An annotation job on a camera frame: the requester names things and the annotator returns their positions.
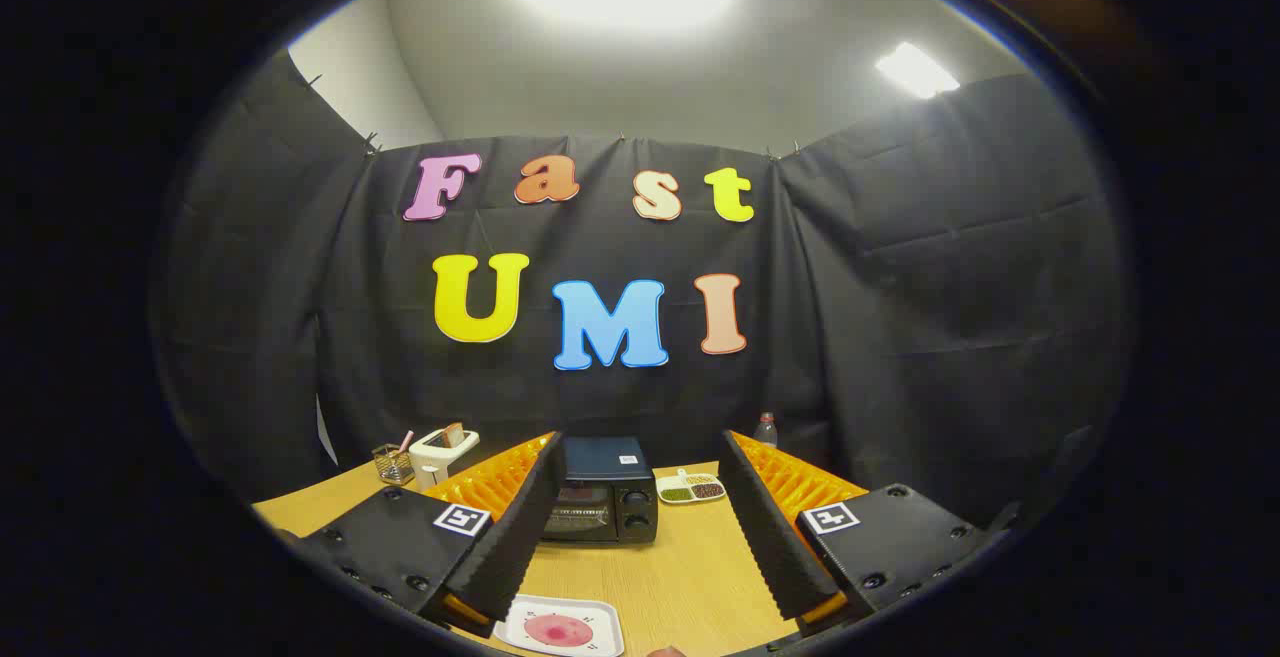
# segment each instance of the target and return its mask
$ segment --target oven door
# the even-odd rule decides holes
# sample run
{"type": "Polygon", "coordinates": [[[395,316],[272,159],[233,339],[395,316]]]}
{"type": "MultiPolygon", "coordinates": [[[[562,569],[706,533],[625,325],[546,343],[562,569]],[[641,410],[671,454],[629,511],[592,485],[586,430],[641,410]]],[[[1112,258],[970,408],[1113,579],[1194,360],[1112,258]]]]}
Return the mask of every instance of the oven door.
{"type": "Polygon", "coordinates": [[[543,530],[543,539],[572,542],[617,542],[613,526],[612,489],[581,483],[561,488],[543,530]]]}

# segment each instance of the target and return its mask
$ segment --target red sauce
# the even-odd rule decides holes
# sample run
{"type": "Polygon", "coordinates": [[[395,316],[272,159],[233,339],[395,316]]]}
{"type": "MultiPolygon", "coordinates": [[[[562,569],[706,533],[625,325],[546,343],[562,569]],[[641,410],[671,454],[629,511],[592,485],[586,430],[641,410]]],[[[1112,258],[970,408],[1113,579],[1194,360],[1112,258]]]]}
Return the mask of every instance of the red sauce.
{"type": "Polygon", "coordinates": [[[540,615],[525,621],[529,637],[553,647],[577,647],[591,642],[590,625],[564,615],[540,615]]]}

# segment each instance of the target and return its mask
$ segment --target blue letter m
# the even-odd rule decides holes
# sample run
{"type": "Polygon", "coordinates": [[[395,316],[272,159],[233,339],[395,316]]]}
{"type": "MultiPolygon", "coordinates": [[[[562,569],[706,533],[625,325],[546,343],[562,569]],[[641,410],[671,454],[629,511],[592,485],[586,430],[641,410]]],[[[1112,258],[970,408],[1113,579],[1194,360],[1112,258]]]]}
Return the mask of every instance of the blue letter m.
{"type": "Polygon", "coordinates": [[[591,356],[582,345],[584,336],[604,366],[613,364],[623,336],[627,338],[623,365],[657,368],[667,364],[667,351],[662,348],[658,336],[660,282],[636,279],[627,284],[613,314],[605,310],[590,282],[562,282],[552,288],[552,293],[561,301],[564,314],[563,346],[554,360],[556,369],[585,370],[591,366],[591,356]]]}

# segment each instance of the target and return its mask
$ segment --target black curtain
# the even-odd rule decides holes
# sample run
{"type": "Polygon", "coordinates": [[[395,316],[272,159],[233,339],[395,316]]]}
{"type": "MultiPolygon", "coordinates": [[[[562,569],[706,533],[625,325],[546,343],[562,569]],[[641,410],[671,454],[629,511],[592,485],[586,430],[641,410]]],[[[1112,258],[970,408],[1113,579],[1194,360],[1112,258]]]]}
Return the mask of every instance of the black curtain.
{"type": "Polygon", "coordinates": [[[204,199],[179,211],[159,300],[178,412],[247,498],[332,473],[314,429],[319,392],[343,469],[407,429],[453,420],[481,434],[477,457],[563,429],[635,434],[657,465],[695,462],[719,430],[750,432],[771,409],[796,456],[869,488],[911,484],[986,523],[1117,393],[1129,325],[1102,174],[1030,77],[957,88],[778,160],[576,137],[366,159],[284,64],[273,69],[287,78],[265,82],[325,127],[301,128],[292,110],[270,124],[233,110],[230,137],[214,137],[187,187],[204,199]],[[282,123],[298,127],[297,145],[274,152],[282,123]],[[483,166],[448,213],[404,222],[417,164],[471,152],[483,166]],[[576,161],[579,195],[517,204],[521,166],[553,154],[576,161]],[[726,166],[751,182],[750,222],[714,211],[703,177],[726,166]],[[644,169],[680,182],[675,222],[634,211],[644,169]],[[247,229],[253,238],[237,241],[247,229]],[[431,263],[475,256],[468,310],[486,315],[498,252],[530,256],[516,327],[493,343],[451,341],[433,319],[431,263]],[[742,352],[699,348],[692,280],[709,273],[742,280],[742,352]],[[668,364],[554,369],[550,289],[570,279],[611,309],[628,282],[662,282],[668,364]]]}
{"type": "Polygon", "coordinates": [[[315,295],[364,141],[282,51],[204,142],[168,196],[152,341],[197,455],[257,501],[337,474],[316,433],[315,295]]]}

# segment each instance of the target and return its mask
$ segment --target yellow letter u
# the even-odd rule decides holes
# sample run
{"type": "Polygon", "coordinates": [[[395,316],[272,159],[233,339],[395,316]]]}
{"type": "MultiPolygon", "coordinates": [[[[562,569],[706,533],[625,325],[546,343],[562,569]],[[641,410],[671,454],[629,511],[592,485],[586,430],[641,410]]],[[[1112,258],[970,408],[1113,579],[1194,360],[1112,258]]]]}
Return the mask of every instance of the yellow letter u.
{"type": "Polygon", "coordinates": [[[493,342],[502,339],[516,325],[520,311],[520,272],[529,266],[529,256],[506,252],[489,257],[489,266],[498,273],[493,314],[475,319],[467,314],[467,279],[479,265],[471,255],[445,255],[431,263],[435,282],[435,325],[449,339],[458,342],[493,342]]]}

